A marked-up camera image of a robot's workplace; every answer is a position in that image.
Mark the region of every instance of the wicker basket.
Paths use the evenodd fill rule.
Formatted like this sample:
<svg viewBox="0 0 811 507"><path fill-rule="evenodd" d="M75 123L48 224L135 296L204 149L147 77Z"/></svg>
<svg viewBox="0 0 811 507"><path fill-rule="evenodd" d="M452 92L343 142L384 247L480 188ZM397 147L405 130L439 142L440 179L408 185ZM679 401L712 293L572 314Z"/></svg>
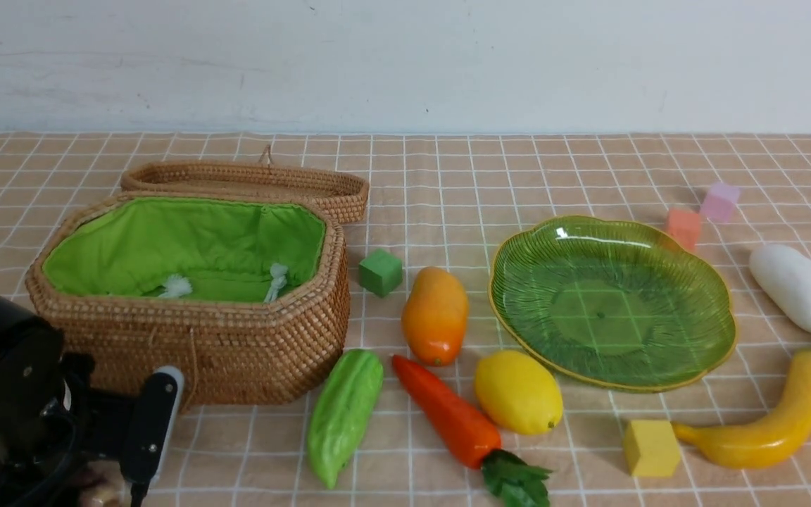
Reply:
<svg viewBox="0 0 811 507"><path fill-rule="evenodd" d="M174 365L187 378L186 410L191 403L283 404L324 382L344 349L350 315L341 225L307 200L168 193L303 206L326 224L318 271L309 282L263 304L69 295L43 273L54 248L81 225L133 199L166 193L125 192L74 212L32 264L26 285L38 314L65 332L67 350L96 359L94 386L137 394L156 368Z"/></svg>
<svg viewBox="0 0 811 507"><path fill-rule="evenodd" d="M257 163L156 161L123 173L121 190L231 192L251 196L309 199L341 224L365 216L369 183L334 170L276 165L267 146Z"/></svg>

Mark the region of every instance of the white wall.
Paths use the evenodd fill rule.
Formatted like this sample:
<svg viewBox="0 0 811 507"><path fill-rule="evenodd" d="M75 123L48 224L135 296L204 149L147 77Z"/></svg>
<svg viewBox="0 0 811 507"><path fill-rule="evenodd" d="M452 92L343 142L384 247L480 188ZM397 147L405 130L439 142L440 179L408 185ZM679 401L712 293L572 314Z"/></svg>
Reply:
<svg viewBox="0 0 811 507"><path fill-rule="evenodd" d="M0 0L0 130L811 132L811 0Z"/></svg>

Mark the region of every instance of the bitter melon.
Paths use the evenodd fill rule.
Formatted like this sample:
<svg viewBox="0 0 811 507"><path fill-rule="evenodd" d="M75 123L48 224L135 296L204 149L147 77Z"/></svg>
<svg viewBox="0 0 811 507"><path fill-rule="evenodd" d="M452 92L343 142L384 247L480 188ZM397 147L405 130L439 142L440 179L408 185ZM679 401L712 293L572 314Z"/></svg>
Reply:
<svg viewBox="0 0 811 507"><path fill-rule="evenodd" d="M383 383L379 357L364 349L342 354L328 376L306 434L309 465L328 489L364 439Z"/></svg>

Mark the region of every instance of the foam block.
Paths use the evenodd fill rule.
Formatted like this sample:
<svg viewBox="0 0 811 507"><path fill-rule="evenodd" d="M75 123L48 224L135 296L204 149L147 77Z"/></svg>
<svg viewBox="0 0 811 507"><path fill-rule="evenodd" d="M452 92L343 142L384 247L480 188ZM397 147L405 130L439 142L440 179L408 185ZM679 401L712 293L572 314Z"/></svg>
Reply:
<svg viewBox="0 0 811 507"><path fill-rule="evenodd" d="M624 457L637 477L670 477L681 461L681 447L666 420L632 420L624 431Z"/></svg>
<svg viewBox="0 0 811 507"><path fill-rule="evenodd" d="M695 251L696 242L699 241L702 232L702 222L698 213L672 208L669 210L665 231L686 250Z"/></svg>
<svg viewBox="0 0 811 507"><path fill-rule="evenodd" d="M734 216L737 199L740 199L740 196L741 190L739 187L723 182L714 183L709 192L705 194L703 205L699 208L699 214L712 222L727 222Z"/></svg>
<svg viewBox="0 0 811 507"><path fill-rule="evenodd" d="M385 298L402 281L403 262L389 251L374 250L358 263L358 283L380 298Z"/></svg>

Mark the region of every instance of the white tassel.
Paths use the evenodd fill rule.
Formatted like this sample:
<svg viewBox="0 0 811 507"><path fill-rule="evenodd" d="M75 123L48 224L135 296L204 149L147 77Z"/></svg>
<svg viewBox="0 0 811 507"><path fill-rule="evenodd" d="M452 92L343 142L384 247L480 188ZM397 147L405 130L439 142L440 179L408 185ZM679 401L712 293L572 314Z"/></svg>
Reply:
<svg viewBox="0 0 811 507"><path fill-rule="evenodd" d="M280 289L287 285L287 271L289 268L283 264L271 264L271 288L268 289L268 294L265 295L265 302L270 303L277 299Z"/></svg>
<svg viewBox="0 0 811 507"><path fill-rule="evenodd" d="M190 285L189 280L180 274L168 276L167 282L162 287L165 288L165 291L161 293L160 298L177 299L193 292L193 286Z"/></svg>

